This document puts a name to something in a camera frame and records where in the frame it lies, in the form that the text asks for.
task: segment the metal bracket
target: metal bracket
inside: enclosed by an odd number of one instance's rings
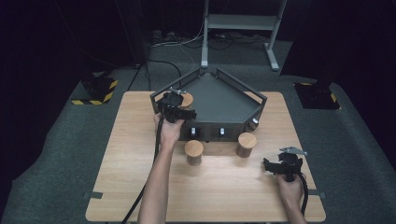
[[[308,155],[308,152],[306,151],[302,151],[301,149],[297,148],[297,147],[283,147],[280,148],[279,150],[283,151],[283,152],[287,152],[290,154],[296,154],[296,155]]]
[[[82,198],[83,198],[84,200],[89,200],[89,199],[91,199],[91,198],[94,198],[94,199],[102,199],[102,196],[103,196],[103,193],[102,193],[102,192],[95,192],[95,191],[92,191],[92,192],[90,192],[90,191],[85,191],[85,192],[82,194]]]
[[[173,89],[172,87],[169,88],[169,91],[172,91],[172,92],[176,93],[177,95],[180,95],[180,94],[187,94],[186,91],[175,90],[175,89]]]
[[[325,192],[319,192],[317,189],[309,189],[308,190],[309,195],[318,195],[320,199],[326,199],[326,193]]]

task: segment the cable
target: cable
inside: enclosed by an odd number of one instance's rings
[[[176,70],[178,72],[178,76],[181,77],[180,69],[178,69],[178,67],[175,64],[173,64],[173,63],[169,63],[169,62],[165,62],[165,61],[156,61],[156,60],[149,60],[149,62],[153,62],[153,63],[168,63],[168,64],[170,64],[170,65],[172,65],[172,66],[174,66],[176,68]]]
[[[231,38],[231,39],[233,39],[234,43],[237,43],[237,44],[254,44],[254,43],[260,43],[262,41],[267,40],[267,38],[264,36],[262,36],[262,37],[260,37],[260,36],[259,37],[254,37],[254,36],[249,37],[246,35],[235,36],[230,33],[225,33],[224,35],[226,35],[227,37],[223,37],[223,38],[225,38],[225,39]],[[247,42],[247,41],[242,41],[243,39],[253,39],[253,40],[249,40]]]
[[[229,45],[227,45],[226,47],[224,47],[224,48],[221,48],[221,49],[216,49],[216,48],[213,48],[212,46],[210,46],[209,44],[207,44],[211,49],[215,49],[215,50],[224,50],[224,49],[227,49],[227,48],[229,48],[230,46],[232,46],[233,45],[233,39],[230,39],[231,40],[231,43],[229,44]]]
[[[221,11],[220,14],[223,14],[223,13],[224,13],[224,11],[225,11],[225,9],[227,8],[227,6],[228,6],[229,3],[230,3],[230,0],[227,0],[227,3],[225,4],[225,6],[224,6],[224,8],[223,8],[223,10]]]
[[[195,68],[195,60],[191,57],[191,55],[188,52],[186,52],[186,50],[183,49],[182,45],[180,45],[179,47],[180,47],[181,51],[183,51],[183,53],[187,54],[187,56],[190,57],[190,60],[192,61],[192,67],[191,67],[190,71],[192,71]]]
[[[201,42],[200,45],[197,46],[197,47],[192,47],[192,46],[189,46],[189,45],[187,45],[187,44],[183,44],[184,47],[189,48],[189,49],[200,49],[200,48],[202,47],[202,45],[203,45],[202,42]]]
[[[140,68],[142,68],[142,66],[143,66],[143,64],[141,64],[141,65],[139,66],[139,68],[137,69],[136,73],[134,74],[134,78],[132,79],[131,83],[129,84],[129,87],[128,87],[127,91],[129,91],[129,90],[131,89],[131,86],[132,86],[132,84],[134,83],[134,80],[136,79],[137,74],[139,74]]]
[[[161,47],[161,46],[166,46],[166,47],[172,47],[172,46],[179,46],[179,45],[185,45],[185,44],[188,44],[188,43],[190,43],[190,42],[192,42],[192,41],[195,41],[195,40],[197,40],[197,39],[200,39],[200,38],[202,38],[203,37],[203,35],[201,35],[201,32],[202,32],[202,30],[204,29],[204,24],[205,24],[205,9],[204,9],[204,14],[203,14],[203,17],[202,17],[202,23],[201,23],[201,28],[200,28],[200,30],[199,30],[199,32],[198,32],[198,35],[195,37],[195,38],[193,38],[193,39],[191,39],[191,40],[188,40],[188,41],[186,41],[186,42],[168,42],[168,43],[160,43],[160,44],[155,44],[155,45],[153,45],[153,46],[151,46],[152,48],[157,48],[157,47]]]
[[[306,204],[308,203],[308,186],[307,186],[307,184],[306,184],[305,178],[303,177],[303,174],[300,172],[300,173],[298,173],[297,175],[300,177],[301,181],[303,182],[304,199],[303,199],[303,205],[301,206],[301,213],[302,213],[303,216],[304,216]]]
[[[146,74],[145,74],[145,77],[146,77],[146,79],[148,80],[148,90],[151,91],[151,77],[149,76],[149,67],[148,67],[148,64],[147,64],[147,63],[145,63],[145,66],[146,66]]]
[[[132,50],[131,40],[130,40],[130,38],[129,38],[129,36],[128,36],[128,32],[126,31],[126,26],[125,26],[124,20],[123,20],[122,15],[121,15],[119,2],[118,2],[117,0],[114,0],[114,2],[116,3],[117,10],[118,10],[119,15],[120,15],[122,27],[123,27],[123,30],[124,30],[124,33],[125,33],[125,36],[126,36],[126,40],[128,41],[129,50],[131,51],[132,57],[135,58],[135,56],[134,56],[134,51]]]
[[[158,127],[157,127],[157,133],[155,136],[155,149],[154,149],[154,159],[153,163],[157,159],[158,152],[160,151],[160,140],[161,140],[161,130],[163,128],[163,120],[165,116],[162,114],[160,117],[160,121],[158,122]],[[146,184],[143,186],[143,188],[140,190],[139,195],[137,196],[136,200],[134,200],[134,204],[132,205],[131,209],[128,211],[127,215],[125,216],[124,220],[121,222],[121,224],[125,224],[129,217],[131,216],[132,212],[136,209],[137,205],[139,204],[140,200],[143,197],[144,191],[145,191]]]

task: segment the black curtain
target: black curtain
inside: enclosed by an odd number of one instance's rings
[[[313,0],[281,72],[339,84],[393,167],[395,40],[392,0]],[[325,76],[329,69],[332,77]]]
[[[53,1],[0,2],[0,218],[86,66]]]
[[[204,0],[149,0],[152,8],[159,13],[151,21],[154,29],[162,30],[163,34],[175,32],[183,37],[195,37],[202,25],[204,15]],[[289,0],[279,27],[276,39],[291,41],[297,35],[304,15],[308,10],[311,0]],[[279,0],[247,0],[241,4],[239,0],[212,0],[209,12],[216,14],[241,14],[241,15],[277,15]],[[213,29],[209,34],[223,33],[225,30]],[[240,30],[244,35],[261,34],[268,36],[269,31]]]

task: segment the metal shelf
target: metal shelf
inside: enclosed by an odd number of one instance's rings
[[[220,15],[208,16],[208,28],[240,29],[240,30],[270,30],[274,29],[276,16],[245,16]]]
[[[276,16],[223,15],[209,14],[209,0],[205,0],[204,43],[202,45],[201,67],[208,67],[208,29],[268,30],[272,32],[271,37],[269,43],[265,43],[263,48],[267,53],[273,71],[278,71],[279,66],[273,52],[273,45],[287,0],[279,0],[279,3],[280,7]]]

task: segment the human arm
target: human arm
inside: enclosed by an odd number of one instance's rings
[[[291,224],[306,223],[300,210],[300,200],[304,194],[303,183],[299,176],[295,176],[292,182],[287,182],[283,175],[276,174],[279,183],[280,198],[285,205]]]
[[[161,114],[154,116],[156,130]],[[184,120],[170,123],[163,121],[161,129],[160,151],[148,175],[148,181],[137,217],[138,223],[165,223],[168,206],[169,172],[175,144],[180,137],[180,128]]]

